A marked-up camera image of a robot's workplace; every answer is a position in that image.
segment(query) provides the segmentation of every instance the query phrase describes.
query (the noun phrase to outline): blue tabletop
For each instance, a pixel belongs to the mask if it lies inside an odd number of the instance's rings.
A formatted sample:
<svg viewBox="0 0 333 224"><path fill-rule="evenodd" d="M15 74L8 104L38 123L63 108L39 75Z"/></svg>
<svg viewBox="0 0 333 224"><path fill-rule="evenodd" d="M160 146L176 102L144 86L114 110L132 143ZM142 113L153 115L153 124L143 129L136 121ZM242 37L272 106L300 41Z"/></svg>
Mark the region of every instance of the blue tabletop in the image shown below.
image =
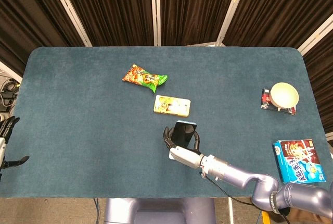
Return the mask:
<svg viewBox="0 0 333 224"><path fill-rule="evenodd" d="M168 81L154 94L122 82L135 63ZM300 100L295 116L263 110L261 93L292 84ZM191 100L182 118L153 112L155 95ZM20 88L9 160L2 170L5 197L222 196L185 165L168 158L162 134L177 120L198 124L200 150L235 166L279 178L277 140L314 140L328 179L327 147L300 53L271 47L41 47L29 58ZM220 185L233 196L250 196Z"/></svg>

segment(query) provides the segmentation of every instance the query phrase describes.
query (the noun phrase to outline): white bowl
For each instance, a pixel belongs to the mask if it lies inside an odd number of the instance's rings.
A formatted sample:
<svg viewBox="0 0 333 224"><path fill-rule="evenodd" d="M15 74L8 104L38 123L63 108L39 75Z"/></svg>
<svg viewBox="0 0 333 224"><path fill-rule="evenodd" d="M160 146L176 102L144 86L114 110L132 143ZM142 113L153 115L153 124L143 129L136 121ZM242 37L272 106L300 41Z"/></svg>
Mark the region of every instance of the white bowl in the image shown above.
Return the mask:
<svg viewBox="0 0 333 224"><path fill-rule="evenodd" d="M276 83L270 91L272 104L278 108L295 107L299 100L297 90L289 83Z"/></svg>

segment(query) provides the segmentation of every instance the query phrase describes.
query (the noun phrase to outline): wire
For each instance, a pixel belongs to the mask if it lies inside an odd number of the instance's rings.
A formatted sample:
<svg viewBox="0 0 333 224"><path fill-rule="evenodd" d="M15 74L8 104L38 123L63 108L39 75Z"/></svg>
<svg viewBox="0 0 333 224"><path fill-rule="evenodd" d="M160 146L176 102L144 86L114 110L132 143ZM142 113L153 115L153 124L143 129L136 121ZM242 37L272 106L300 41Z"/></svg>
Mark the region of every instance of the wire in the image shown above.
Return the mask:
<svg viewBox="0 0 333 224"><path fill-rule="evenodd" d="M243 202L243 201L240 201L234 197L232 197L231 195L229 195L227 192L225 192L219 185L217 185L214 181L212 181L211 179L209 179L207 176L205 177L207 180L209 180L211 183L213 183L215 186L217 186L224 194L226 194L228 197L230 197L231 199L233 199L234 201L237 201L239 203L243 203L243 204L246 204L246 205L250 205L250 206L254 206L253 203L248 203L248 202Z"/></svg>
<svg viewBox="0 0 333 224"><path fill-rule="evenodd" d="M99 223L99 203L98 203L98 198L93 198L94 199L94 203L95 203L95 207L96 207L96 211L97 211L97 218L96 218L96 224Z"/></svg>
<svg viewBox="0 0 333 224"><path fill-rule="evenodd" d="M290 224L287 216L284 213L281 213L282 217L284 218L284 220L286 221L287 224Z"/></svg>
<svg viewBox="0 0 333 224"><path fill-rule="evenodd" d="M12 106L12 105L15 104L15 102L14 102L14 103L12 103L12 104L5 105L4 98L2 97L1 93L0 93L0 97L1 97L2 105L3 105L4 107L10 107L10 106Z"/></svg>
<svg viewBox="0 0 333 224"><path fill-rule="evenodd" d="M4 81L4 83L1 85L1 89L0 89L0 91L2 90L3 86L5 85L5 83L8 82L8 81L10 81L10 80L11 80L11 78L10 78L10 79L7 79L6 81Z"/></svg>
<svg viewBox="0 0 333 224"><path fill-rule="evenodd" d="M12 116L11 113L12 113L12 110L15 108L15 105L16 105L16 104L12 105L12 107L10 108L10 110L9 110L9 112L8 112L9 117Z"/></svg>
<svg viewBox="0 0 333 224"><path fill-rule="evenodd" d="M261 215L261 210L260 210L260 212L259 212L259 215L258 215L258 218L257 218L257 221L255 222L255 224L258 224L258 221L259 221L259 217L260 217L260 215Z"/></svg>
<svg viewBox="0 0 333 224"><path fill-rule="evenodd" d="M19 91L17 81L15 81L14 79L9 79L9 82L3 85L3 90L7 93L12 93L12 94L17 93Z"/></svg>

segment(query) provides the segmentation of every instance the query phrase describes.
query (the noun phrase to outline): black curtain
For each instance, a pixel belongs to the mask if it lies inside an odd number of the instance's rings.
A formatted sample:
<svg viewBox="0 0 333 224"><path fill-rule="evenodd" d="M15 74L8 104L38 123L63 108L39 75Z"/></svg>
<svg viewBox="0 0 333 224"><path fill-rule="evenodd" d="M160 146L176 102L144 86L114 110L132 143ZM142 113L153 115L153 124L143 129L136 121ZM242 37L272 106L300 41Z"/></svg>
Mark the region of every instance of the black curtain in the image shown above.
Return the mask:
<svg viewBox="0 0 333 224"><path fill-rule="evenodd" d="M333 31L303 58L325 133L333 132Z"/></svg>
<svg viewBox="0 0 333 224"><path fill-rule="evenodd" d="M231 0L161 0L162 45L215 42Z"/></svg>
<svg viewBox="0 0 333 224"><path fill-rule="evenodd" d="M333 0L240 0L223 43L298 48L332 14Z"/></svg>
<svg viewBox="0 0 333 224"><path fill-rule="evenodd" d="M60 0L0 0L0 60L22 75L39 46L83 46Z"/></svg>
<svg viewBox="0 0 333 224"><path fill-rule="evenodd" d="M151 0L71 0L93 46L153 45Z"/></svg>

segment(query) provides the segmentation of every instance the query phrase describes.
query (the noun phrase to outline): snack bag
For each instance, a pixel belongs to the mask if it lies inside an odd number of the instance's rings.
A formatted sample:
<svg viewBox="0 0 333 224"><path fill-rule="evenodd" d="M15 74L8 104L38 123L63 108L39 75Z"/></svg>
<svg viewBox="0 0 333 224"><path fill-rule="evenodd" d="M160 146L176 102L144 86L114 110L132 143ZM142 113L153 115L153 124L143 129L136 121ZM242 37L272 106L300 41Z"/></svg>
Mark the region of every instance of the snack bag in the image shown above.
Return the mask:
<svg viewBox="0 0 333 224"><path fill-rule="evenodd" d="M167 75L150 74L140 66L133 64L122 81L148 87L155 93L156 87L164 84L167 79Z"/></svg>

